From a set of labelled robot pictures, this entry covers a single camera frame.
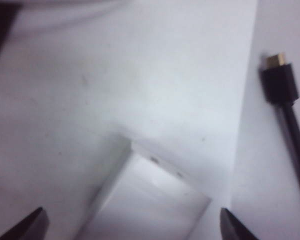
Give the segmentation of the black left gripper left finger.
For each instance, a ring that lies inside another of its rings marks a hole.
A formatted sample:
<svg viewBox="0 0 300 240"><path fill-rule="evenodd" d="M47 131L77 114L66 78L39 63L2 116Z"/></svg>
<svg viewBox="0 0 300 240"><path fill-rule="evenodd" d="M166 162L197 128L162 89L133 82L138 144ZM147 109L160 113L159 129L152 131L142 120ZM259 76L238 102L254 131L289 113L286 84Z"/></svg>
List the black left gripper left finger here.
<svg viewBox="0 0 300 240"><path fill-rule="evenodd" d="M0 240L44 240L50 225L47 211L38 207L0 236Z"/></svg>

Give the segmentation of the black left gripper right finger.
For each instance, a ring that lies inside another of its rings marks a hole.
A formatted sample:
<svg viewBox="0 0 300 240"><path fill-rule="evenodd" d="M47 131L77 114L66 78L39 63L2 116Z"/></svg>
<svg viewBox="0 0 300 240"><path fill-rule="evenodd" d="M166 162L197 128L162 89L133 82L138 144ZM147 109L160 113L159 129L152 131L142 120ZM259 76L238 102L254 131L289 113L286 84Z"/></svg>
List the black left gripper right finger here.
<svg viewBox="0 0 300 240"><path fill-rule="evenodd" d="M220 210L220 232L223 240L258 240L227 208Z"/></svg>

